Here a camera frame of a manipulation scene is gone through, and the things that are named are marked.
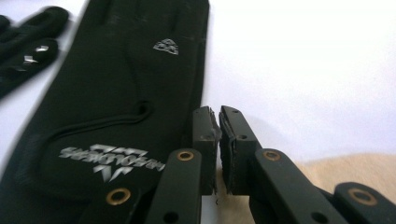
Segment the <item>white logo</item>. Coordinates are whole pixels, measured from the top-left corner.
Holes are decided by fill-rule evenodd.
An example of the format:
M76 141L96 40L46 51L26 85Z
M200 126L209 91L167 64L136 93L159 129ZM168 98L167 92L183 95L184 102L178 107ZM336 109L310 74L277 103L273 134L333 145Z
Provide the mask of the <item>white logo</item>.
M171 39L164 39L155 44L154 49L163 50L171 54L178 55L178 46L175 41Z
M162 164L160 161L144 157L146 154L148 152L145 150L96 144L90 146L90 150L83 150L76 147L64 148L61 150L59 157L70 158L74 161L99 163L93 167L93 172L101 172L104 182L110 182L121 174L127 175L134 168L145 167L150 170L156 168L158 172L165 168L165 164ZM112 164L121 165L121 167L112 173Z

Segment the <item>black fabric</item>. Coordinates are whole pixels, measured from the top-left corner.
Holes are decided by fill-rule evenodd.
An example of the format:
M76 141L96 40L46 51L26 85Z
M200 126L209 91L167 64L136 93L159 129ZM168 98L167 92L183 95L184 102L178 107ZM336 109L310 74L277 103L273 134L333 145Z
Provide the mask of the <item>black fabric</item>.
M50 65L58 56L54 39L28 44L17 55L0 64L0 99Z
M46 7L21 26L6 29L0 35L0 63L18 53L24 45L41 38L56 37L64 29L69 14L61 7Z
M0 34L2 34L9 26L9 19L3 15L0 15Z
M68 12L61 7L45 7L9 27L8 18L0 16L0 99L50 65L58 55L52 39L67 24Z
M207 16L206 0L92 0L8 163L0 223L76 223L110 182L152 193L191 147Z

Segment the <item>metal grommet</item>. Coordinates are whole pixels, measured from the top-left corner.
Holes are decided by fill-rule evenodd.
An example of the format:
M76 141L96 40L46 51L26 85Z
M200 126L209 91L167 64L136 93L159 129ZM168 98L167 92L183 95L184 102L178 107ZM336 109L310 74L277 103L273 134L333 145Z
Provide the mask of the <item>metal grommet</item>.
M280 155L279 153L275 151L265 151L262 153L264 155L265 159L270 160L270 161L278 161L280 160Z
M177 154L177 158L180 161L190 161L192 158L194 158L194 154L189 151L181 151Z
M374 197L373 194L366 190L362 189L349 189L348 191L349 196L358 203L374 206L378 204L378 201Z
M116 193L122 193L122 197L115 199L113 196ZM119 205L128 201L131 197L131 191L126 188L113 189L106 196L106 202L111 205Z

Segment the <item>glove finger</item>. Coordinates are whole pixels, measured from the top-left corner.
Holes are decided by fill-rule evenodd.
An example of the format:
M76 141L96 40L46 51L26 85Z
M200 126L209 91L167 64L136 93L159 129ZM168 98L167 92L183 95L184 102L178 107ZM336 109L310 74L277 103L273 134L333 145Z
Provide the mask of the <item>glove finger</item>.
M0 36L0 63L18 53L27 43L59 35L68 17L68 12L61 7L47 7L30 17L21 26L7 29Z
M56 40L37 40L0 65L0 100L50 65L58 55Z
M10 22L7 17L0 15L0 35L8 28Z

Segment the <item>white surface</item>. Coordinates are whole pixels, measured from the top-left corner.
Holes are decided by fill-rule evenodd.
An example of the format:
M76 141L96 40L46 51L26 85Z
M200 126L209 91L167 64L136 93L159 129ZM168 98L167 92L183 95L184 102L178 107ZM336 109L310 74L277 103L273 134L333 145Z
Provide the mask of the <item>white surface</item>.
M76 21L83 1L3 0L0 14L48 5ZM0 102L2 167L60 62ZM395 153L396 2L212 0L203 105L241 110L263 147L296 161ZM203 223L216 223L213 200Z

